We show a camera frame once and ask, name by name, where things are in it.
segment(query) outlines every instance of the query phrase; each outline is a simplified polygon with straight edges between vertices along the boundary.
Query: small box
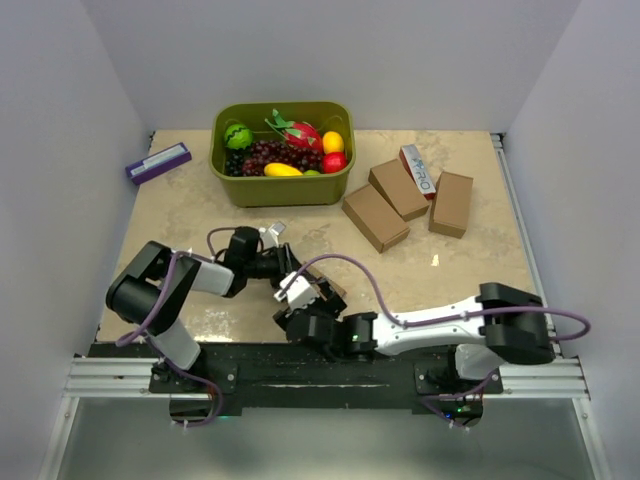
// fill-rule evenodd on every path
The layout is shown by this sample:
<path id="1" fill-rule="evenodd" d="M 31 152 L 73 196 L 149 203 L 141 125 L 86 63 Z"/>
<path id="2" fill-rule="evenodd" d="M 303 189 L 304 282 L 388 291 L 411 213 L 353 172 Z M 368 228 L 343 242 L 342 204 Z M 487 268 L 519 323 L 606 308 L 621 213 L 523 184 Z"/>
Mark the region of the small box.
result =
<path id="1" fill-rule="evenodd" d="M 173 147 L 154 153 L 144 160 L 132 163 L 125 168 L 125 171 L 127 177 L 134 184 L 140 185 L 189 160 L 191 160 L 191 152 L 189 152 L 184 143 L 180 142 Z"/>
<path id="2" fill-rule="evenodd" d="M 415 145 L 404 145 L 400 148 L 400 161 L 404 165 L 404 168 L 411 178 L 416 182 L 418 190 L 424 195 L 427 200 L 433 200 L 436 196 L 436 188 L 433 185 L 433 180 L 429 175 L 427 167 L 422 161 L 418 147 Z"/>
<path id="3" fill-rule="evenodd" d="M 398 159 L 373 167 L 369 172 L 369 183 L 405 222 L 421 217 L 429 209 L 429 201 L 422 196 Z"/>
<path id="4" fill-rule="evenodd" d="M 371 185 L 347 195 L 342 210 L 380 253 L 409 235 L 409 225 Z"/>
<path id="5" fill-rule="evenodd" d="M 442 172 L 436 198 L 429 213 L 429 230 L 450 237 L 462 238 L 467 231 L 471 210 L 473 178 Z"/>

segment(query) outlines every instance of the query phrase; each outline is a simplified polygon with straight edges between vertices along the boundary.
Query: black base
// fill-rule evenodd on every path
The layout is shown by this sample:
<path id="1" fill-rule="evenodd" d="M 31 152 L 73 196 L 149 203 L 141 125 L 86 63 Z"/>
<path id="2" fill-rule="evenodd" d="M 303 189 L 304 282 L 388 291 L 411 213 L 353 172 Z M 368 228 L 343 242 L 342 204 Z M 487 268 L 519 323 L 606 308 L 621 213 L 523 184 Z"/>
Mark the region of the black base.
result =
<path id="1" fill-rule="evenodd" d="M 243 408 L 409 409 L 429 413 L 423 395 L 457 393 L 477 383 L 455 378 L 453 350 L 447 347 L 414 350 L 396 357 L 330 362 L 317 352 L 290 344 L 205 343 L 206 371 L 223 393 L 223 415 L 240 415 Z M 146 345 L 117 348 L 94 344 L 90 357 L 153 357 Z M 204 392 L 174 378 L 152 379 L 151 393 Z M 502 382 L 490 382 L 485 393 L 501 393 Z M 207 400 L 172 401 L 177 418 L 198 418 L 208 411 Z M 439 402 L 445 412 L 457 412 L 459 402 Z M 457 418 L 482 414 L 481 402 L 468 403 Z"/>

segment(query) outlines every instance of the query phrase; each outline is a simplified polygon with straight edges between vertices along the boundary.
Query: watermelon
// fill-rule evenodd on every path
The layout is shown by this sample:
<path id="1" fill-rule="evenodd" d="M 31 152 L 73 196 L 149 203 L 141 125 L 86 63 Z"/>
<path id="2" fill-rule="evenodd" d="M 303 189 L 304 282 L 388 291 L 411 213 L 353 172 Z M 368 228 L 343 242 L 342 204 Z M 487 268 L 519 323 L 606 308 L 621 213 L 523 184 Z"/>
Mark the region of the watermelon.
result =
<path id="1" fill-rule="evenodd" d="M 231 150 L 248 148 L 252 142 L 253 133 L 241 123 L 234 123 L 224 132 L 224 144 Z"/>

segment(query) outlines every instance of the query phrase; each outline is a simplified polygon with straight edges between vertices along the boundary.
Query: glass panel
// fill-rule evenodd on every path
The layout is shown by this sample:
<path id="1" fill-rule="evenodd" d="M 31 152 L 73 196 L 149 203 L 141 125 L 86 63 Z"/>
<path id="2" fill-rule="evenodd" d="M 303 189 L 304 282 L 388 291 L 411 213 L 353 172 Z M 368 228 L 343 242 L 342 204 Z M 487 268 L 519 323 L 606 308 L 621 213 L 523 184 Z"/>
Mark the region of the glass panel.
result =
<path id="1" fill-rule="evenodd" d="M 588 480 L 568 400 L 485 401 L 464 433 L 404 411 L 249 409 L 186 433 L 168 400 L 83 400 L 63 480 Z"/>

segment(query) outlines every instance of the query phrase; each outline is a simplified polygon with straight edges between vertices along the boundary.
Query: purple box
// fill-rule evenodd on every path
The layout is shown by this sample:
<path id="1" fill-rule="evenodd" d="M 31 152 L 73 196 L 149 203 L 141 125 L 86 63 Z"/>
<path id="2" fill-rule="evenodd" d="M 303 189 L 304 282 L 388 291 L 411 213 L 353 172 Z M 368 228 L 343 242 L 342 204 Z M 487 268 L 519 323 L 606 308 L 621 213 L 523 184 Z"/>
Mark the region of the purple box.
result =
<path id="1" fill-rule="evenodd" d="M 125 172 L 134 184 L 140 185 L 189 160 L 191 160 L 191 152 L 184 143 L 180 142 L 173 147 L 154 153 L 144 160 L 132 163 L 125 168 Z"/>

